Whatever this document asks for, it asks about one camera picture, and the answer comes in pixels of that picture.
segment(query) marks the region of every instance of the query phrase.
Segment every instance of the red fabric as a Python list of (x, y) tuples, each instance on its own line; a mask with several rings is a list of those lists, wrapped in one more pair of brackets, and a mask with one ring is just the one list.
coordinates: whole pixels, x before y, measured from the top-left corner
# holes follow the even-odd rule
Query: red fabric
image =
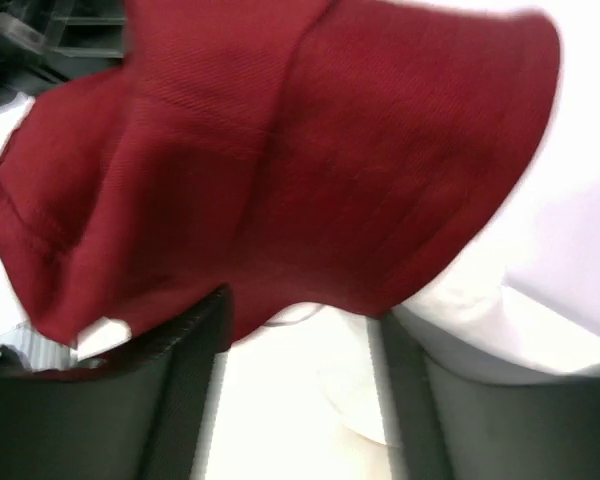
[(218, 284), (234, 339), (300, 301), (375, 315), (485, 225), (547, 124), (559, 41), (376, 0), (132, 0), (124, 67), (41, 96), (0, 158), (33, 324), (135, 334)]

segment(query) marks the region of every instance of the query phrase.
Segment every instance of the striped gray object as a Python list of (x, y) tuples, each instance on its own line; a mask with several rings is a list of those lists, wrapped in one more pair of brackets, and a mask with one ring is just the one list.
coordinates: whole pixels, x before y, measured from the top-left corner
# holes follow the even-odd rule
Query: striped gray object
[(77, 363), (73, 348), (61, 345), (38, 333), (31, 325), (22, 324), (0, 335), (0, 346), (7, 346), (20, 355), (28, 370), (66, 370)]

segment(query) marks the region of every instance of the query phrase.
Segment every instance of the dark red garment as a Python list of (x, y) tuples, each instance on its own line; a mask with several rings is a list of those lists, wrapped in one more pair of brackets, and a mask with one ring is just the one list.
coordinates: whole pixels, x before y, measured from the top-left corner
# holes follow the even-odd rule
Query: dark red garment
[(132, 0), (123, 68), (41, 96), (0, 158), (33, 324), (135, 334), (228, 282), (234, 339), (301, 301), (374, 315), (485, 225), (543, 135), (559, 41), (376, 0)]

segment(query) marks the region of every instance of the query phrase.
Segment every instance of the red cloth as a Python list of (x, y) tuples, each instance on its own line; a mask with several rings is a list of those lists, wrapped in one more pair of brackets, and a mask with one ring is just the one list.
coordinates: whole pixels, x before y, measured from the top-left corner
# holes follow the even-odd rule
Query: red cloth
[(551, 23), (376, 0), (132, 0), (124, 67), (43, 96), (0, 158), (33, 324), (135, 334), (218, 284), (234, 339), (300, 301), (375, 315), (485, 225), (547, 124)]

